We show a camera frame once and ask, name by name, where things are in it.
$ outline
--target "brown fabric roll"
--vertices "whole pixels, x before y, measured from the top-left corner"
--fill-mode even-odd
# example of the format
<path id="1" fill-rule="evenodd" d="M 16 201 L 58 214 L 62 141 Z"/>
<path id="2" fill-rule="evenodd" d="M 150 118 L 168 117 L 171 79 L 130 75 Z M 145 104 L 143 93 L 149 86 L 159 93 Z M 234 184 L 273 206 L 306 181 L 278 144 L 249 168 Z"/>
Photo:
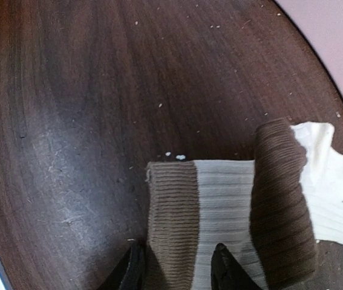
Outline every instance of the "brown fabric roll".
<path id="1" fill-rule="evenodd" d="M 316 270 L 315 237 L 299 183 L 305 163 L 305 149 L 288 122 L 257 129 L 250 233 L 270 289 L 303 281 Z"/>
<path id="2" fill-rule="evenodd" d="M 149 163 L 146 290 L 190 290 L 200 205 L 194 163 Z"/>

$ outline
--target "wood grain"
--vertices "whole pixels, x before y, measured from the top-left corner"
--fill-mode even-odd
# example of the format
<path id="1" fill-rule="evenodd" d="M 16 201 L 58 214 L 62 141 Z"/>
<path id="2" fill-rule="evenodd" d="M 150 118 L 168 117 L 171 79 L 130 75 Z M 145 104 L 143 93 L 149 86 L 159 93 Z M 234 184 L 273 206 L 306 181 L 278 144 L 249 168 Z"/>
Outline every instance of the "wood grain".
<path id="1" fill-rule="evenodd" d="M 255 128 L 277 117 L 333 123 L 343 153 L 342 100 L 270 1 L 0 0 L 13 287 L 96 289 L 146 237 L 147 162 L 252 158 Z M 343 289 L 343 246 L 319 247 L 319 274 L 292 289 Z"/>

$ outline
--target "pink surface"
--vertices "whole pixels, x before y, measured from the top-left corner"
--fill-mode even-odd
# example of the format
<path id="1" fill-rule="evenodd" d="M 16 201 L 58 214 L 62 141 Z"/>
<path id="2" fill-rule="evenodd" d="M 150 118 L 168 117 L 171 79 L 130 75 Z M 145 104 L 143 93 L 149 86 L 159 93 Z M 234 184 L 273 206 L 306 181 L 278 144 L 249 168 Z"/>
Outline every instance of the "pink surface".
<path id="1" fill-rule="evenodd" d="M 343 96 L 343 0 L 276 0 L 311 43 Z"/>

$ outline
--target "brown stripe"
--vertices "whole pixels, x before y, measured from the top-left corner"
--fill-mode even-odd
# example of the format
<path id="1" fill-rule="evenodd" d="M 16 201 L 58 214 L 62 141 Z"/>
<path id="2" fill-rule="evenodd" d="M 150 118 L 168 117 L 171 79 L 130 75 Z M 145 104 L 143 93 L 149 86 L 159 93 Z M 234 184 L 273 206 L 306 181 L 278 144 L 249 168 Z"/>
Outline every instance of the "brown stripe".
<path id="1" fill-rule="evenodd" d="M 146 290 L 190 290 L 200 206 L 194 162 L 149 163 Z"/>
<path id="2" fill-rule="evenodd" d="M 315 237 L 299 183 L 305 149 L 288 122 L 257 129 L 250 233 L 269 289 L 309 278 L 316 269 Z"/>

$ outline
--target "white fabric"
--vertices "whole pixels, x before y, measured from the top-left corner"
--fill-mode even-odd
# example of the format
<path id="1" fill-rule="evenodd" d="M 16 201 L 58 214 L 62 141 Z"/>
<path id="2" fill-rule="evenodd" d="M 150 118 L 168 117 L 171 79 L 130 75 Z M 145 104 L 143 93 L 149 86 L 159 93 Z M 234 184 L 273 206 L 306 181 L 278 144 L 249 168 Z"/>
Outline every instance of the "white fabric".
<path id="1" fill-rule="evenodd" d="M 300 183 L 315 238 L 343 244 L 343 155 L 331 148 L 334 127 L 327 123 L 293 126 L 307 150 Z M 200 195 L 200 235 L 192 290 L 211 290 L 211 257 L 224 243 L 262 289 L 264 271 L 249 236 L 254 161 L 195 161 Z"/>

